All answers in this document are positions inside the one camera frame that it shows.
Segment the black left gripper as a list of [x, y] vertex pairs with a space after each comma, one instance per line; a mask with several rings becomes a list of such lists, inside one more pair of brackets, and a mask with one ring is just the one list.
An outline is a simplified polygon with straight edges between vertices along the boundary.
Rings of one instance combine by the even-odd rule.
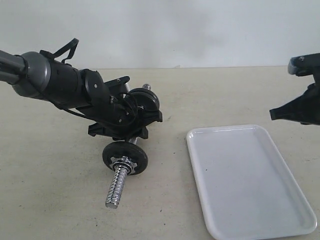
[[129, 140], [131, 138], [148, 139], [149, 131], [147, 126], [154, 122], [162, 122], [163, 113], [158, 110], [147, 110], [139, 107], [137, 114], [128, 123], [94, 123], [88, 126], [88, 134], [92, 137], [105, 136], [114, 141]]

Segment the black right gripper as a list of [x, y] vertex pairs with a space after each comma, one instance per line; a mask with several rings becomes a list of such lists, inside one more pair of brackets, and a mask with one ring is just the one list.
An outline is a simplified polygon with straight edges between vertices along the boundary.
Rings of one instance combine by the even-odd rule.
[[320, 75], [313, 75], [314, 83], [294, 100], [269, 110], [270, 117], [275, 120], [298, 122], [301, 125], [320, 124]]

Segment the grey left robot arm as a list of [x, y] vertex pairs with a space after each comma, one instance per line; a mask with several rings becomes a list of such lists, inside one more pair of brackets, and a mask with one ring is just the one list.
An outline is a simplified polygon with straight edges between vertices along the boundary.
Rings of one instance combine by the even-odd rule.
[[147, 126], [163, 120], [160, 101], [146, 85], [129, 90], [129, 76], [104, 81], [96, 70], [76, 69], [44, 52], [12, 55], [1, 51], [0, 80], [19, 96], [50, 102], [93, 121], [88, 126], [93, 137], [147, 139]]

